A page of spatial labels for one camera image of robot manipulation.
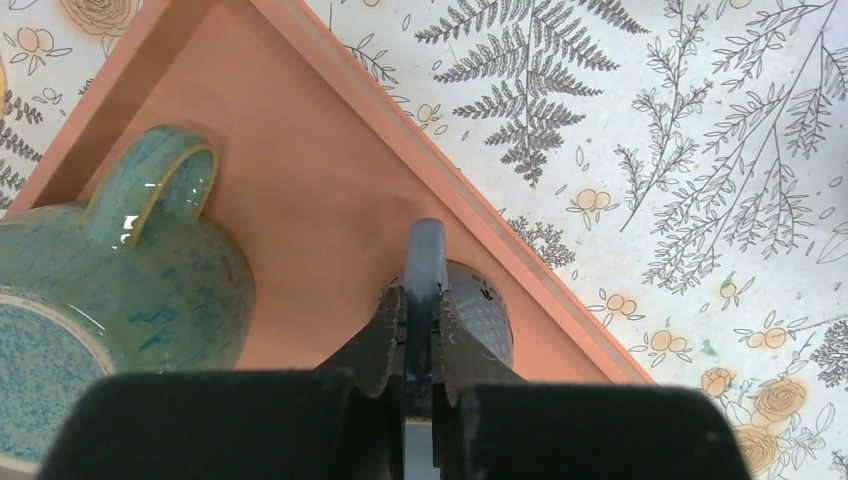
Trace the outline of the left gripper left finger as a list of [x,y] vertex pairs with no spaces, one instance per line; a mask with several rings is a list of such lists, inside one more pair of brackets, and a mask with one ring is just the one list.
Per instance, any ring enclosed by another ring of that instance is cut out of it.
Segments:
[[310,370],[110,376],[75,404],[41,479],[400,479],[394,372],[406,295]]

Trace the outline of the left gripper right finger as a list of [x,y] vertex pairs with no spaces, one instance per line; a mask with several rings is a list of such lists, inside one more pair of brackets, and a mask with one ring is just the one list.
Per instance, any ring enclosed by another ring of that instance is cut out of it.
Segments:
[[530,382],[434,312],[433,455],[445,479],[745,479],[728,422],[682,387]]

